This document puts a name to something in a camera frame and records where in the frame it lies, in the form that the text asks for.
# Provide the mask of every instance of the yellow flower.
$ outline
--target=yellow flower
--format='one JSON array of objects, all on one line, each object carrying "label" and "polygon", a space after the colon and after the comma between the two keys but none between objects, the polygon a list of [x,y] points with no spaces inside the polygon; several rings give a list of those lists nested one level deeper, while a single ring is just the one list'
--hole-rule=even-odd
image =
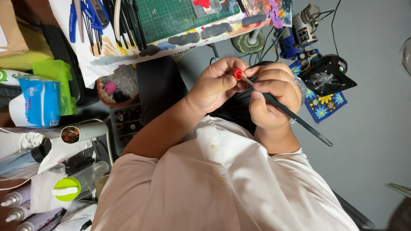
[{"label": "yellow flower", "polygon": [[319,97],[318,101],[321,101],[321,104],[324,104],[324,101],[326,102],[326,104],[328,104],[328,101],[331,100],[331,96],[332,94],[326,95],[324,97]]}]

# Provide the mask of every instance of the blue package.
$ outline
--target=blue package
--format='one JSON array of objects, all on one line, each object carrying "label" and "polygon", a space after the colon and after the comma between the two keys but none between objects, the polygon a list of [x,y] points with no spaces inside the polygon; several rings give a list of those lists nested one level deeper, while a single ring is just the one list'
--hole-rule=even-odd
[{"label": "blue package", "polygon": [[60,83],[50,80],[18,79],[25,99],[25,116],[35,126],[60,123]]}]

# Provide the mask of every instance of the black pants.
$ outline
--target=black pants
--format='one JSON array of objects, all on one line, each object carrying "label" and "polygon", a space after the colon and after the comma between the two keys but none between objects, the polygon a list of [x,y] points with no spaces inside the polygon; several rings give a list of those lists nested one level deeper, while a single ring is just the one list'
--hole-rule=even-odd
[{"label": "black pants", "polygon": [[[267,65],[271,61],[257,65]],[[146,125],[161,115],[188,93],[181,79],[177,65],[170,56],[165,56],[137,63],[137,81],[143,112],[143,124]],[[256,125],[251,121],[248,106],[252,87],[241,93],[236,93],[221,107],[209,115],[234,122],[254,135]]]}]

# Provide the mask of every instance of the fan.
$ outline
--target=fan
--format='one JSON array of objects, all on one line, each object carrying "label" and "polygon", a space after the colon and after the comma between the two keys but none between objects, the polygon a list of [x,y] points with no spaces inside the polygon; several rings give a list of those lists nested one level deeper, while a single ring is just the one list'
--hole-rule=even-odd
[{"label": "fan", "polygon": [[322,97],[357,86],[356,82],[345,75],[346,72],[345,60],[337,55],[326,55],[301,79],[310,90]]}]

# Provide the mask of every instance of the hand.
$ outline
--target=hand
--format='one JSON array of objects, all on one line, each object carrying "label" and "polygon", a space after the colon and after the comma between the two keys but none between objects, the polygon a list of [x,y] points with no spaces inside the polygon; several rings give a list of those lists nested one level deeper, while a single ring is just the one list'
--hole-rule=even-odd
[{"label": "hand", "polygon": [[244,71],[249,66],[235,57],[222,58],[208,66],[186,96],[189,105],[206,114],[219,108],[236,92],[245,91],[247,83],[234,78],[235,68]]},{"label": "hand", "polygon": [[258,75],[249,106],[251,119],[258,127],[275,130],[290,120],[288,115],[266,100],[261,92],[269,92],[292,112],[298,112],[301,106],[301,92],[287,65],[273,63],[267,66],[257,66],[246,70],[245,74],[247,76]]}]

